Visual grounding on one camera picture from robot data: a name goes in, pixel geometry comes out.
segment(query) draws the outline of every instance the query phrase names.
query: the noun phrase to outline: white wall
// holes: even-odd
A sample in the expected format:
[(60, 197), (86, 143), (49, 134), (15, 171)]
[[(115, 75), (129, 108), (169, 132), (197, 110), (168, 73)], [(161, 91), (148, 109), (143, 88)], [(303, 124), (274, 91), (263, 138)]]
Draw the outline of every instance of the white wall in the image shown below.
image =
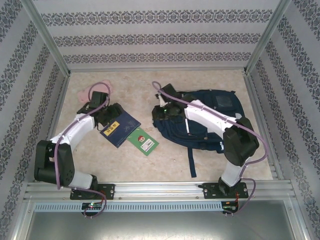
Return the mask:
[(0, 240), (9, 236), (35, 146), (46, 139), (64, 76), (18, 0), (0, 2)]
[(71, 70), (244, 67), (279, 0), (36, 0)]
[(320, 239), (320, 0), (294, 0), (252, 79), (281, 169)]

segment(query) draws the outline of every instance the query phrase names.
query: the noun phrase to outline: green card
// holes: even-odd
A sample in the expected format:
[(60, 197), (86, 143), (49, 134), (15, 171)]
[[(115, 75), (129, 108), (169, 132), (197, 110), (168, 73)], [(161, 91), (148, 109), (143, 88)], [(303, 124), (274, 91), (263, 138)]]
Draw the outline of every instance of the green card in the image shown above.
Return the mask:
[(127, 138), (129, 142), (135, 145), (144, 155), (148, 156), (159, 143), (150, 137), (140, 127), (137, 127)]

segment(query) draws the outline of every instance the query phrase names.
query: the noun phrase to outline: striped wall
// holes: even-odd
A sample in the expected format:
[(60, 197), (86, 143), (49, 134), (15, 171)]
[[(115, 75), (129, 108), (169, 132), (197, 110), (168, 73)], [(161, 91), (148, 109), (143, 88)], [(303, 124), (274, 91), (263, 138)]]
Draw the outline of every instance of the striped wall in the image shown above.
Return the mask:
[(320, 239), (320, 0), (293, 0), (251, 77), (281, 169)]
[(244, 67), (279, 0), (35, 0), (71, 70)]
[(35, 146), (46, 139), (65, 77), (18, 0), (0, 2), (0, 240), (10, 235)]

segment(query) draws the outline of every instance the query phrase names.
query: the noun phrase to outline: beige floor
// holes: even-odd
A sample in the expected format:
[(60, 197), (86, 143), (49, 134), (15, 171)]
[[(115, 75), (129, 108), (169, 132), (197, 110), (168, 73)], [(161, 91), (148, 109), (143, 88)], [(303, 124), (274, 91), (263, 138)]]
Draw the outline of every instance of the beige floor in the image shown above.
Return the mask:
[[(244, 79), (240, 70), (220, 71), (143, 71), (143, 72), (92, 72), (72, 73), (64, 99), (56, 134), (74, 119), (82, 104), (77, 92), (108, 79), (114, 89), (111, 103), (120, 103), (141, 128), (159, 142), (159, 146), (145, 156), (129, 141), (120, 148), (114, 147), (96, 129), (89, 132), (73, 152), (77, 170), (96, 175), (99, 182), (166, 182), (166, 181), (216, 181), (223, 173), (227, 160), (223, 154), (194, 150), (196, 178), (191, 178), (187, 149), (161, 136), (152, 125), (151, 111), (159, 102), (151, 85), (153, 80), (162, 86), (172, 83), (176, 90), (199, 89), (234, 90), (240, 99), (245, 115), (258, 131)], [(252, 157), (262, 156), (261, 146)], [(244, 177), (256, 180), (272, 179), (268, 161), (251, 165)]]

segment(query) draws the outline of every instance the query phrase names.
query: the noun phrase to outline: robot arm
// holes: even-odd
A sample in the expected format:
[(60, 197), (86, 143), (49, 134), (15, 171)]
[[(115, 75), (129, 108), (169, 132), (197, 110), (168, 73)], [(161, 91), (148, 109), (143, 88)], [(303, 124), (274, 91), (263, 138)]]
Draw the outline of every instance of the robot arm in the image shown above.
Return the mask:
[(94, 91), (92, 100), (87, 102), (77, 112), (77, 115), (69, 126), (73, 125), (75, 121), (78, 123), (76, 123), (66, 135), (63, 135), (63, 133), (69, 126), (49, 141), (41, 140), (37, 144), (34, 166), (34, 178), (37, 181), (57, 184), (53, 158), (56, 144), (62, 136), (63, 138), (58, 146), (57, 154), (61, 186), (91, 190), (96, 190), (98, 188), (96, 176), (75, 169), (72, 152), (76, 149), (76, 146), (83, 137), (98, 124), (102, 124), (105, 127), (112, 119), (116, 118), (124, 111), (118, 103), (115, 103), (110, 106), (105, 106), (99, 111), (81, 119), (81, 117), (105, 102), (106, 98), (106, 93)]
[(200, 106), (199, 108), (186, 105), (171, 100), (165, 95), (158, 94), (160, 107), (163, 109), (163, 113), (160, 114), (162, 118), (181, 115), (189, 120), (200, 123), (208, 129), (208, 132), (214, 132), (223, 139), (224, 156), (228, 162), (219, 179), (219, 189), (224, 195), (232, 192), (241, 180), (241, 172), (245, 168), (245, 163), (248, 162), (258, 149), (259, 142), (256, 136), (230, 122), (237, 123), (253, 131), (250, 120), (244, 116), (236, 119), (235, 117), (224, 115), (209, 108), (191, 95), (186, 94), (182, 97), (171, 84), (164, 86), (161, 90), (170, 96)]
[(227, 193), (229, 192), (228, 189), (234, 187), (240, 181), (240, 174), (245, 167), (245, 163), (259, 147), (258, 139), (245, 130), (222, 120), (204, 109), (210, 109), (210, 111), (215, 112), (217, 115), (252, 130), (253, 128), (249, 119), (245, 117), (236, 119), (235, 117), (224, 115), (204, 105), (200, 100), (193, 100), (192, 103), (202, 106), (202, 109), (188, 105), (184, 109), (185, 117), (207, 127), (208, 130), (212, 130), (223, 139), (224, 156), (228, 162), (219, 182), (220, 190)]

